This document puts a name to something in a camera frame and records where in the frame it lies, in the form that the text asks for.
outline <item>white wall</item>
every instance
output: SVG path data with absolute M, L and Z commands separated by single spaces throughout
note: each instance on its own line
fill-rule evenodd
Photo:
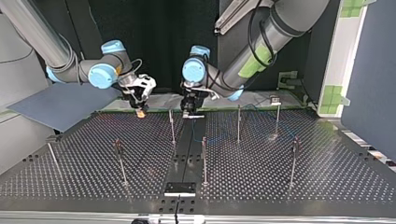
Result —
M 44 146 L 53 134 L 52 129 L 7 110 L 7 106 L 48 87 L 31 50 L 6 16 L 0 15 L 0 174 Z

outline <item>gray wall panel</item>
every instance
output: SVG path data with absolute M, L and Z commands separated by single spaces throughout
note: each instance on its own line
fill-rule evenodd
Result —
M 343 124 L 396 161 L 396 1 L 377 0 L 367 10 L 346 97 Z

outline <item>robotic arm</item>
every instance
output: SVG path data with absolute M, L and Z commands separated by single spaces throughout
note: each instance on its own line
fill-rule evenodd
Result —
M 257 9 L 262 5 L 262 0 L 239 2 L 237 4 L 246 6 L 251 6 L 251 2 L 257 3 L 250 18 L 251 33 L 251 23 Z M 270 17 L 260 22 L 261 35 L 254 42 L 249 35 L 249 45 L 224 72 L 208 63 L 210 49 L 193 46 L 190 58 L 184 62 L 182 69 L 184 99 L 181 108 L 184 111 L 184 118 L 194 118 L 196 109 L 202 106 L 208 95 L 212 95 L 212 99 L 222 96 L 231 101 L 238 100 L 248 80 L 257 72 L 262 72 L 266 67 L 271 66 L 275 62 L 276 53 L 292 38 L 308 31 L 319 19 L 328 3 L 329 0 L 274 1 Z M 215 33 L 223 34 L 220 28 L 217 27 Z
M 128 53 L 119 40 L 102 46 L 101 59 L 80 60 L 67 40 L 52 29 L 32 0 L 0 0 L 0 8 L 45 60 L 51 80 L 61 83 L 90 82 L 99 89 L 119 83 L 131 107 L 137 109 L 139 117 L 144 117 L 145 103 L 156 82 L 146 74 L 135 73 L 137 69 L 133 69 Z

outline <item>green tape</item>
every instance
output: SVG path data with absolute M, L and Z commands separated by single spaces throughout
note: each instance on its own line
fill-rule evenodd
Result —
M 268 61 L 270 61 L 271 59 L 270 50 L 262 44 L 260 44 L 259 47 L 256 49 L 256 54 L 260 58 L 260 60 L 265 63 L 268 63 Z M 241 71 L 239 71 L 238 75 L 240 77 L 250 78 L 253 77 L 254 74 L 256 74 L 257 72 L 264 71 L 264 69 L 265 67 L 257 62 L 254 56 L 251 55 L 245 65 L 242 67 Z
M 341 104 L 342 86 L 325 86 L 320 105 L 320 114 L 336 114 Z
M 341 8 L 341 18 L 359 17 L 364 0 L 344 0 Z

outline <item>perforated metal table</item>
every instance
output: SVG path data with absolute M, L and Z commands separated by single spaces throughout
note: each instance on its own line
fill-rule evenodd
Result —
M 307 110 L 283 110 L 278 137 L 273 111 L 92 115 L 0 176 L 0 211 L 94 212 L 209 216 L 396 217 L 396 174 Z M 203 185 L 202 137 L 207 138 Z M 302 150 L 290 185 L 297 136 Z M 113 152 L 125 145 L 129 186 Z M 193 182 L 192 198 L 164 197 L 169 182 Z

